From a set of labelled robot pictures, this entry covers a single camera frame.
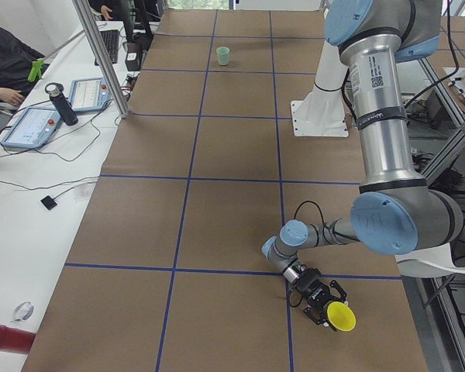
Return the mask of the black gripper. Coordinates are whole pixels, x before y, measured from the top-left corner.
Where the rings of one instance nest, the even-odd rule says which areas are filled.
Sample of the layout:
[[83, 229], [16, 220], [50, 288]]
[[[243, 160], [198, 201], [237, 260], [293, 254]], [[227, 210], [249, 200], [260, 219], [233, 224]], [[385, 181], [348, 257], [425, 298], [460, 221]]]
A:
[[317, 326], [329, 327], [324, 307], [335, 301], [347, 305], [347, 293], [337, 281], [330, 281], [329, 286], [322, 283], [319, 280], [320, 274], [318, 269], [306, 269], [294, 283], [294, 288], [310, 305], [303, 309], [304, 315]]

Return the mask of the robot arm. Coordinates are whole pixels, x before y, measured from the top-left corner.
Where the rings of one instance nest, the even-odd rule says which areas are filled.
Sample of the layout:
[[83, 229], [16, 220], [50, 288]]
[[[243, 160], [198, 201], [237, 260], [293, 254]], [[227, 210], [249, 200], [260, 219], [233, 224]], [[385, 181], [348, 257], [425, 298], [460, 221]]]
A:
[[307, 305], [315, 324], [349, 332], [356, 317], [336, 281], [325, 284], [298, 252], [361, 242], [374, 252], [403, 255], [449, 243], [463, 228], [463, 213], [448, 195], [428, 188], [412, 161], [408, 117], [396, 66], [433, 54], [439, 45], [439, 1], [334, 1], [325, 39], [339, 51], [352, 85], [365, 178], [348, 219], [310, 225], [288, 221], [263, 245]]

